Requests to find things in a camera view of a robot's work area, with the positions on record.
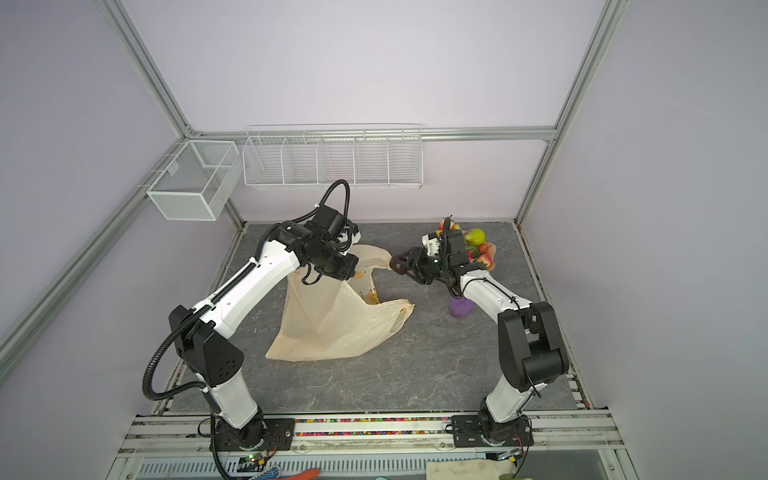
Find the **red yellow peach with leaf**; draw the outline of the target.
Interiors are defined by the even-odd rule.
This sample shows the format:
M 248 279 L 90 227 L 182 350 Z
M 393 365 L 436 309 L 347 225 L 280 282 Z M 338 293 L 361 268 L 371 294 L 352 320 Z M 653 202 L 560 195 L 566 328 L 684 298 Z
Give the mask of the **red yellow peach with leaf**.
M 492 271 L 495 267 L 493 258 L 487 252 L 480 254 L 475 262 L 488 271 Z

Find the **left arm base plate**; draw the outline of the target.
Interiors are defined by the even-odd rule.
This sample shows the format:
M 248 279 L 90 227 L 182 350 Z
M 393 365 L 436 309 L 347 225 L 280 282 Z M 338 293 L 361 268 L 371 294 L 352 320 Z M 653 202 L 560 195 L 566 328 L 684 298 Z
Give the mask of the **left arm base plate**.
M 213 433 L 221 452 L 286 451 L 291 448 L 296 419 L 290 417 L 255 419 L 242 429 L 217 420 Z

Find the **green chayote fruit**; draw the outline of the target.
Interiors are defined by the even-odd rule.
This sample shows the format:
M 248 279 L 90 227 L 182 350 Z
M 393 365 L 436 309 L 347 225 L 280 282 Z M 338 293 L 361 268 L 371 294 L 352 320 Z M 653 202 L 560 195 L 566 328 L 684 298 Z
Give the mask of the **green chayote fruit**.
M 470 229 L 464 232 L 464 240 L 467 245 L 479 247 L 486 242 L 486 233 L 479 228 Z

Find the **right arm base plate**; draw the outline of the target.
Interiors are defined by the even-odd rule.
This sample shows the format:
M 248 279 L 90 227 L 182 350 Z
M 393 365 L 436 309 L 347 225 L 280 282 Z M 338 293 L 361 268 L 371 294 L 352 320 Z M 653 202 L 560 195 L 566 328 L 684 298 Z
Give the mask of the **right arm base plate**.
M 485 412 L 454 415 L 448 431 L 459 448 L 529 447 L 534 444 L 533 427 L 526 415 L 499 423 Z

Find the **cream plastic bag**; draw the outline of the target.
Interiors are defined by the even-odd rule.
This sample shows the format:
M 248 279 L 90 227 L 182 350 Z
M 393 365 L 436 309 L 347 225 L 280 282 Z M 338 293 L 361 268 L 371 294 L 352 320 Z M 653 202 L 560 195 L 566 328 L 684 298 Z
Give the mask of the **cream plastic bag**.
M 359 258 L 347 281 L 324 277 L 307 286 L 300 273 L 287 277 L 280 330 L 267 350 L 269 360 L 306 362 L 353 358 L 397 334 L 414 311 L 407 299 L 382 302 L 373 272 L 388 271 L 392 255 L 385 249 L 355 245 Z

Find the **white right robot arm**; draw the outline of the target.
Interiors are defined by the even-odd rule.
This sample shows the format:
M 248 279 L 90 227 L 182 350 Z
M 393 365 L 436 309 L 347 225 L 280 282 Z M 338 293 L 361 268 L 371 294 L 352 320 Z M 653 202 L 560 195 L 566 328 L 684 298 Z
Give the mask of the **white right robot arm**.
M 502 375 L 482 400 L 477 425 L 465 432 L 491 446 L 531 445 L 524 408 L 570 369 L 554 308 L 502 286 L 487 263 L 470 258 L 458 230 L 424 236 L 421 246 L 392 257 L 390 268 L 422 285 L 442 283 L 453 298 L 473 302 L 495 321 Z

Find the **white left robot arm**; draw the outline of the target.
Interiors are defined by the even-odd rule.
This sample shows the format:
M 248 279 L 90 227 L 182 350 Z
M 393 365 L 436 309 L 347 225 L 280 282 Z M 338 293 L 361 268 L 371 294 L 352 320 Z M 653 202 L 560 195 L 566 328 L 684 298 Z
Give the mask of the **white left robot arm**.
M 245 355 L 231 338 L 274 287 L 303 267 L 320 279 L 351 279 L 358 258 L 349 250 L 359 240 L 355 223 L 319 206 L 305 221 L 270 227 L 233 277 L 193 308 L 179 306 L 169 315 L 172 346 L 196 377 L 190 387 L 202 392 L 218 419 L 213 432 L 228 435 L 236 449 L 260 447 L 267 432 L 242 371 Z

